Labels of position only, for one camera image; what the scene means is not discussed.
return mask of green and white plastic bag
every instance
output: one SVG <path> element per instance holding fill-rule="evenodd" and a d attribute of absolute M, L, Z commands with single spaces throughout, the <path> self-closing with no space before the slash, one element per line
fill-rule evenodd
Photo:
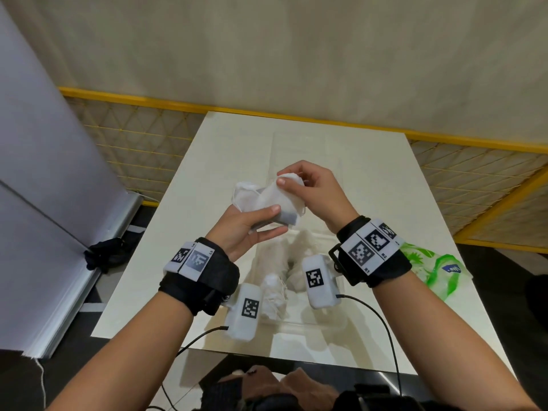
<path fill-rule="evenodd" d="M 454 293 L 463 280 L 469 281 L 472 277 L 453 255 L 439 255 L 408 243 L 400 249 L 411 262 L 411 270 L 442 300 Z"/>

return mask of person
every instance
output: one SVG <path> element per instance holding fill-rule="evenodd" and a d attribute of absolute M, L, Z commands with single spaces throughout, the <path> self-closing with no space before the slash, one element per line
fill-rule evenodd
<path fill-rule="evenodd" d="M 333 173 L 300 161 L 278 175 L 297 173 L 301 186 L 278 178 L 278 187 L 305 201 L 306 207 L 338 233 L 359 214 L 347 199 Z M 272 218 L 279 206 L 240 213 L 230 206 L 205 238 L 214 242 L 234 262 L 258 242 L 277 237 L 285 226 L 249 233 L 251 225 Z M 421 280 L 407 272 L 387 279 L 373 293 L 417 373 L 437 401 L 467 411 L 538 410 L 519 382 L 487 343 Z M 147 408 L 171 367 L 194 316 L 187 305 L 159 291 L 139 313 L 110 340 L 67 384 L 52 402 L 51 411 L 133 411 Z M 259 385 L 275 384 L 269 371 L 253 369 L 246 380 L 257 376 Z M 289 375 L 285 390 L 300 392 L 302 409 L 331 409 L 329 389 L 305 377 Z M 325 392 L 309 407 L 307 392 Z M 246 395 L 261 393 L 257 384 Z"/>

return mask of person's left hand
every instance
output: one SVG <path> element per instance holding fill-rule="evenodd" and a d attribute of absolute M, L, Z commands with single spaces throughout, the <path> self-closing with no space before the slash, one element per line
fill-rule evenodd
<path fill-rule="evenodd" d="M 286 226 L 278 226 L 268 231 L 249 233 L 251 226 L 273 218 L 279 211 L 279 205 L 253 212 L 240 212 L 237 207 L 230 205 L 205 238 L 220 246 L 230 261 L 234 262 L 253 245 L 287 232 Z"/>

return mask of blue logo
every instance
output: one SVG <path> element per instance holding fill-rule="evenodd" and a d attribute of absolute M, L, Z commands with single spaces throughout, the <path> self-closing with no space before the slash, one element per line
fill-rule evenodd
<path fill-rule="evenodd" d="M 459 274 L 462 272 L 457 264 L 445 265 L 442 267 L 442 269 L 446 272 L 457 272 Z"/>

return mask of forearm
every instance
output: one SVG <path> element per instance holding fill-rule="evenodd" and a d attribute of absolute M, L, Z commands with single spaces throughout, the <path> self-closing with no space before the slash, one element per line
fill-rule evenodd
<path fill-rule="evenodd" d="M 381 283 L 373 293 L 439 400 L 467 411 L 536 409 L 497 354 L 415 274 Z"/>
<path fill-rule="evenodd" d="M 134 411 L 154 397 L 193 316 L 157 293 L 69 382 L 49 410 Z"/>

